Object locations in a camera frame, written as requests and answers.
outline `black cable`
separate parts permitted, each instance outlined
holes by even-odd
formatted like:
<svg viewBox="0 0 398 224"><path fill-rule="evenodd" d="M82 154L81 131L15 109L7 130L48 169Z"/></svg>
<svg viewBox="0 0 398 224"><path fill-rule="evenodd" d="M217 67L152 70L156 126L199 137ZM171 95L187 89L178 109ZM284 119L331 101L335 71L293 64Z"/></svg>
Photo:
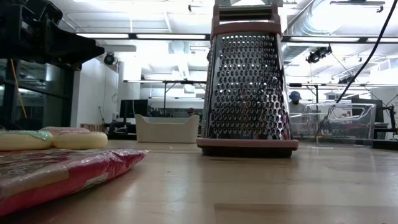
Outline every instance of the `black cable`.
<svg viewBox="0 0 398 224"><path fill-rule="evenodd" d="M362 67L356 72L356 74L354 75L354 77L349 81L349 83L347 84L346 88L344 89L344 91L342 92L342 94L340 95L340 97L337 99L336 103L339 103L341 101L341 99L343 98L344 94L347 92L347 90L349 89L349 87L351 86L351 84L353 84L353 82L355 81L355 79L358 77L358 75L362 72L362 70L365 68L365 66L368 64L368 62L372 59L373 54L375 53L377 47L379 46L381 37L383 37L384 31L386 31L387 25L391 19L392 13L394 12L394 9L397 6L397 2L398 0L394 0L394 2L392 3L391 6L391 10L388 13L388 16L386 18L386 21L384 22L383 27L380 30L380 34L379 37L377 38L376 43L374 44L374 47L371 51L371 53L369 54L369 57L366 59L366 61L362 64Z"/></svg>
<svg viewBox="0 0 398 224"><path fill-rule="evenodd" d="M332 56L334 56L334 58L337 60L337 62L346 70L346 72L349 73L348 69L338 60L338 58L337 58L333 53L331 53L331 54L332 54ZM372 95L372 96L375 97L376 99L380 100L375 94L373 94L368 88L366 88L366 86L363 86L363 88L364 88L365 90L367 90L367 91L369 92L370 95ZM398 95L394 96L393 99L391 99L388 103L384 103L382 100L380 100L380 101L381 101L381 103L382 103L385 107L388 107L387 105L388 105L392 100L394 100L397 96L398 96Z"/></svg>

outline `packaging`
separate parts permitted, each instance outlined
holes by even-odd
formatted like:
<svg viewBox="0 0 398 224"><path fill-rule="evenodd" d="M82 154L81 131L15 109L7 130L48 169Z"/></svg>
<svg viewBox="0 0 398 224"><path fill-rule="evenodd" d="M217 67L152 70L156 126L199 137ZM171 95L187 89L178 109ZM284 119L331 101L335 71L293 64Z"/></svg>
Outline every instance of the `packaging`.
<svg viewBox="0 0 398 224"><path fill-rule="evenodd" d="M291 115L292 135L301 143L321 146L373 146L376 105L315 103Z"/></svg>
<svg viewBox="0 0 398 224"><path fill-rule="evenodd" d="M111 180L145 155L133 149L0 152L0 216Z"/></svg>

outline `ceiling light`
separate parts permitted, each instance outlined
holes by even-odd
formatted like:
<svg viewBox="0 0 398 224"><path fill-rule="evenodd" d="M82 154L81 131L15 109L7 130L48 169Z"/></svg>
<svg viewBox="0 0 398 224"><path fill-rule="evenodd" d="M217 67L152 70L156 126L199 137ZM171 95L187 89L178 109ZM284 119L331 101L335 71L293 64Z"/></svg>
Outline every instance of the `ceiling light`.
<svg viewBox="0 0 398 224"><path fill-rule="evenodd" d="M261 0L240 0L232 4L232 6L258 6L264 4L265 3Z"/></svg>
<svg viewBox="0 0 398 224"><path fill-rule="evenodd" d="M291 41L298 42L357 42L358 37L291 37Z"/></svg>
<svg viewBox="0 0 398 224"><path fill-rule="evenodd" d="M104 2L104 3L122 3L122 2L128 2L128 3L134 3L134 2L147 2L147 1L165 1L165 0L73 0L74 2Z"/></svg>
<svg viewBox="0 0 398 224"><path fill-rule="evenodd" d="M205 40L205 35L195 34L137 34L138 39Z"/></svg>
<svg viewBox="0 0 398 224"><path fill-rule="evenodd" d="M77 34L92 39L128 39L129 34Z"/></svg>
<svg viewBox="0 0 398 224"><path fill-rule="evenodd" d="M163 100L163 96L153 96L153 97L148 97L148 99L161 99ZM166 97L166 99L175 99L175 97Z"/></svg>
<svg viewBox="0 0 398 224"><path fill-rule="evenodd" d="M295 42L288 42L286 43L289 47L328 47L328 44L320 44L320 43L295 43Z"/></svg>
<svg viewBox="0 0 398 224"><path fill-rule="evenodd" d="M376 42L377 38L368 38L367 42ZM398 42L398 38L396 37L383 37L380 42L382 43L389 43L389 42Z"/></svg>
<svg viewBox="0 0 398 224"><path fill-rule="evenodd" d="M203 50L203 51L207 51L209 50L209 47L206 46L189 46L190 50Z"/></svg>
<svg viewBox="0 0 398 224"><path fill-rule="evenodd" d="M284 2L283 3L284 9L293 9L295 7L297 7L297 2Z"/></svg>
<svg viewBox="0 0 398 224"><path fill-rule="evenodd" d="M128 83L163 83L160 80L127 80Z"/></svg>
<svg viewBox="0 0 398 224"><path fill-rule="evenodd" d="M199 97L175 97L175 99L179 99L179 100L204 100L204 98L199 98Z"/></svg>

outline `desk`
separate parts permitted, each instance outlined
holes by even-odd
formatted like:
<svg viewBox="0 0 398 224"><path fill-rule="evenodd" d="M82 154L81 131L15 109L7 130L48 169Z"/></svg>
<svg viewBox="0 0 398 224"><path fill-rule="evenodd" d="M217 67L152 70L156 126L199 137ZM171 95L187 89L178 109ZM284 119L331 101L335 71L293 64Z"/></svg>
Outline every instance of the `desk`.
<svg viewBox="0 0 398 224"><path fill-rule="evenodd" d="M151 149L125 175L0 223L398 223L398 154L301 145L290 159L205 157L194 144Z"/></svg>

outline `wooden table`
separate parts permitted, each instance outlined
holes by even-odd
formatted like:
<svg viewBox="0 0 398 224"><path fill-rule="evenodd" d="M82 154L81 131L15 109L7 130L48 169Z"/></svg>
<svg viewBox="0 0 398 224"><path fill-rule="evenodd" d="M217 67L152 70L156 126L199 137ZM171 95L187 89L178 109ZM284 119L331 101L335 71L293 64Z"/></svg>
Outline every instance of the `wooden table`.
<svg viewBox="0 0 398 224"><path fill-rule="evenodd" d="M232 159L187 144L109 146L151 152L111 182L0 223L398 223L394 151L300 146L290 159Z"/></svg>

